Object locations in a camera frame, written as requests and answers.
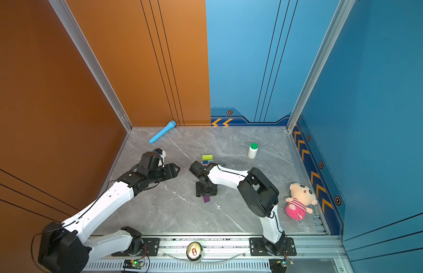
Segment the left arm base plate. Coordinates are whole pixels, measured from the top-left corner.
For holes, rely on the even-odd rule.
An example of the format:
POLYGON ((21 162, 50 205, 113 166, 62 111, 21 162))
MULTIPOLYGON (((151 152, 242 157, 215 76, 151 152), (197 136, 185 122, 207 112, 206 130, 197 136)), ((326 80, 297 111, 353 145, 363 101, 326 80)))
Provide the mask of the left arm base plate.
POLYGON ((112 254, 113 257, 156 257, 159 251, 159 238, 141 238, 133 240, 132 245, 125 251, 119 251, 112 254))

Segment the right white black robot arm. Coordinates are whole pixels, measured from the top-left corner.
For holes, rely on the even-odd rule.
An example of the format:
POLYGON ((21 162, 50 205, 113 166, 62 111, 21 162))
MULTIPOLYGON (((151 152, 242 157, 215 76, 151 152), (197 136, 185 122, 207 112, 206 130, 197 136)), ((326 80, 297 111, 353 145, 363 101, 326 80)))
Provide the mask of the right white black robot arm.
POLYGON ((219 185, 238 190, 247 207, 260 218, 265 249, 275 256, 285 255, 286 236, 278 218, 279 191, 258 168, 237 171, 195 161, 189 170, 198 179, 197 197, 217 195, 219 185))

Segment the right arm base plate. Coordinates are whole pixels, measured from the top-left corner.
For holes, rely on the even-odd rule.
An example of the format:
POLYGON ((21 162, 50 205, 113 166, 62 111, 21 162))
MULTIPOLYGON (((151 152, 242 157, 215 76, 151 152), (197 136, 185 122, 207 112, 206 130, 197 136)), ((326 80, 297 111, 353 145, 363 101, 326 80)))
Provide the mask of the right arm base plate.
POLYGON ((293 238, 281 237, 277 243, 271 243, 265 238, 250 238, 252 256, 287 256, 294 257, 297 250, 293 238))

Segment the lime green block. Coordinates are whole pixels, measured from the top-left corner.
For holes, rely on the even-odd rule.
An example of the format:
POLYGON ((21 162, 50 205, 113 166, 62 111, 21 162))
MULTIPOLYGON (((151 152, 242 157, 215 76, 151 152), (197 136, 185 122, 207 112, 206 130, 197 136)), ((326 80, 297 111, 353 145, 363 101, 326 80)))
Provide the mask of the lime green block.
POLYGON ((213 160, 213 155, 203 155, 202 160, 203 161, 213 160))

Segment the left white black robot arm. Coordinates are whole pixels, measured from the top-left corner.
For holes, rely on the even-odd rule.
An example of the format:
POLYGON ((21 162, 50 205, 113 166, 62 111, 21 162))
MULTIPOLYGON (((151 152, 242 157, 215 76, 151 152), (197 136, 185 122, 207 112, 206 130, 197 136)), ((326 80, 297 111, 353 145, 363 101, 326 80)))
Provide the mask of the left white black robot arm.
POLYGON ((141 232, 125 226, 117 232, 91 238, 93 232, 123 204, 151 189, 151 184, 173 179, 180 172, 174 163, 165 163, 165 151, 156 149, 142 155, 140 162, 86 208, 61 223, 52 222, 41 232, 34 264, 43 272, 80 273, 89 263, 114 253, 136 256, 145 252, 141 232))

